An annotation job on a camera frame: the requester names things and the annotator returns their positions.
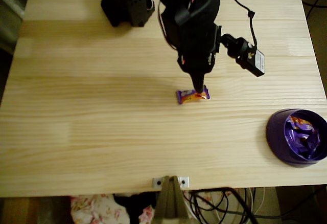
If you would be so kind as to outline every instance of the wood grain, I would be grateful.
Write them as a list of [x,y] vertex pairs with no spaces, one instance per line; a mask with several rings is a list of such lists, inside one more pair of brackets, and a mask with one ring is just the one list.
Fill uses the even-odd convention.
[[[256,12],[266,74],[221,46],[205,78],[211,99],[182,106],[175,92],[192,82],[156,16],[113,28],[100,1],[28,0],[0,109],[0,196],[147,191],[164,175],[187,175],[192,189],[327,183],[327,161],[293,168],[265,138],[283,108],[327,118],[301,0],[240,0]],[[232,0],[216,22],[251,40]]]

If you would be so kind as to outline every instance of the candy wrapper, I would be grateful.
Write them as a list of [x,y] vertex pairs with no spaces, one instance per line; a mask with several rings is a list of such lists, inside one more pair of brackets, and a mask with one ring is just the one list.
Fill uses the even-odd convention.
[[319,131],[310,122],[289,116],[285,125],[285,136],[292,150],[304,157],[313,159],[320,145]]
[[177,91],[177,98],[178,103],[184,104],[195,100],[201,99],[210,99],[210,95],[206,86],[204,86],[202,93],[197,93],[194,89],[192,90],[184,90],[184,91]]

